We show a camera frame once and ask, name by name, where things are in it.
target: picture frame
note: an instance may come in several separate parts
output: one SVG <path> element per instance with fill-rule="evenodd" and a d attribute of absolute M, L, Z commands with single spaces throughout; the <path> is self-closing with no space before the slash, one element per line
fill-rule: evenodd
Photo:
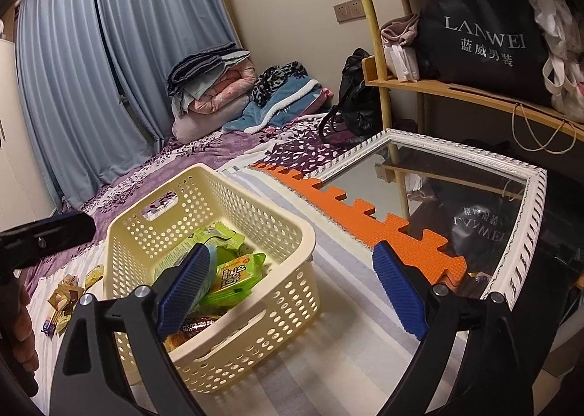
<path fill-rule="evenodd" d="M 383 146 L 391 144 L 398 147 L 407 146 L 491 169 L 511 180 L 525 182 L 522 203 L 509 241 L 492 279 L 481 296 L 481 298 L 486 298 L 489 293 L 497 291 L 506 297 L 512 309 L 526 280 L 539 236 L 547 187 L 547 171 L 517 159 L 460 143 L 387 129 L 336 157 L 306 177 L 317 178 L 322 182 L 332 180 Z"/>

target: snack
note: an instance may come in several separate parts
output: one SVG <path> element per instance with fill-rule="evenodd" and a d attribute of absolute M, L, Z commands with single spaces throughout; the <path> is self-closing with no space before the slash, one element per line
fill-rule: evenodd
<path fill-rule="evenodd" d="M 103 265 L 97 265 L 94 269 L 85 275 L 85 281 L 83 284 L 85 291 L 91 288 L 91 286 L 93 286 L 101 278 L 103 278 Z"/>
<path fill-rule="evenodd" d="M 254 253 L 217 266 L 215 282 L 201 305 L 234 307 L 239 304 L 264 277 L 262 265 L 265 260 L 264 253 Z"/>
<path fill-rule="evenodd" d="M 221 316 L 193 317 L 191 319 L 187 319 L 180 327 L 180 330 L 187 336 L 187 338 L 192 338 L 219 319 L 221 319 Z"/>
<path fill-rule="evenodd" d="M 188 340 L 187 336 L 180 330 L 176 334 L 169 335 L 164 339 L 164 348 L 171 352 Z"/>
<path fill-rule="evenodd" d="M 43 334 L 47 337 L 52 337 L 55 334 L 55 329 L 57 327 L 57 311 L 53 311 L 50 316 L 47 316 L 45 323 L 43 324 Z"/>
<path fill-rule="evenodd" d="M 215 223 L 212 227 L 197 228 L 189 238 L 194 239 L 197 243 L 203 243 L 207 247 L 215 247 L 218 265 L 236 258 L 245 241 L 245 236 L 227 228 L 221 222 Z"/>
<path fill-rule="evenodd" d="M 69 303 L 75 304 L 85 292 L 85 289 L 77 285 L 78 282 L 77 276 L 66 275 L 49 297 L 49 304 L 57 311 L 64 310 Z"/>
<path fill-rule="evenodd" d="M 153 281 L 156 281 L 158 276 L 162 274 L 162 271 L 168 267 L 176 266 L 180 260 L 183 259 L 189 253 L 189 251 L 191 251 L 196 243 L 197 242 L 193 238 L 188 236 L 179 244 L 177 244 L 176 247 L 166 253 L 162 260 L 156 265 L 156 268 L 154 268 Z"/>

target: wardrobe door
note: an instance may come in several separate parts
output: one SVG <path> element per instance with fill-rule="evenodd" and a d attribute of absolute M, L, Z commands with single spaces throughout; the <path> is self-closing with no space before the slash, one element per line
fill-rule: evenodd
<path fill-rule="evenodd" d="M 0 40 L 0 122 L 0 214 L 9 216 L 0 219 L 0 223 L 17 225 L 44 219 L 53 213 L 55 204 L 28 140 L 16 79 L 15 45 L 3 40 Z"/>

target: blue gripper pad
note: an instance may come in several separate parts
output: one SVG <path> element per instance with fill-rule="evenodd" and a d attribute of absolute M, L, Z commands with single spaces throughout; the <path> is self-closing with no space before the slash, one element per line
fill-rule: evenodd
<path fill-rule="evenodd" d="M 209 250 L 205 245 L 197 244 L 180 265 L 165 269 L 158 277 L 153 286 L 162 285 L 167 289 L 158 303 L 156 331 L 160 339 L 179 331 L 207 279 L 210 264 Z"/>
<path fill-rule="evenodd" d="M 404 329 L 422 340 L 428 332 L 424 304 L 401 269 L 401 262 L 383 242 L 373 248 L 373 269 Z"/>

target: human hand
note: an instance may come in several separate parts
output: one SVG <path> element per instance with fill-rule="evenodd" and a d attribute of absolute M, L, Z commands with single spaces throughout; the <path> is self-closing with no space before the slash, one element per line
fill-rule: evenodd
<path fill-rule="evenodd" d="M 23 286 L 20 288 L 20 314 L 16 317 L 12 328 L 17 340 L 12 347 L 12 353 L 25 370 L 36 371 L 39 369 L 39 355 L 34 349 L 33 323 L 26 308 L 29 302 L 30 297 Z"/>

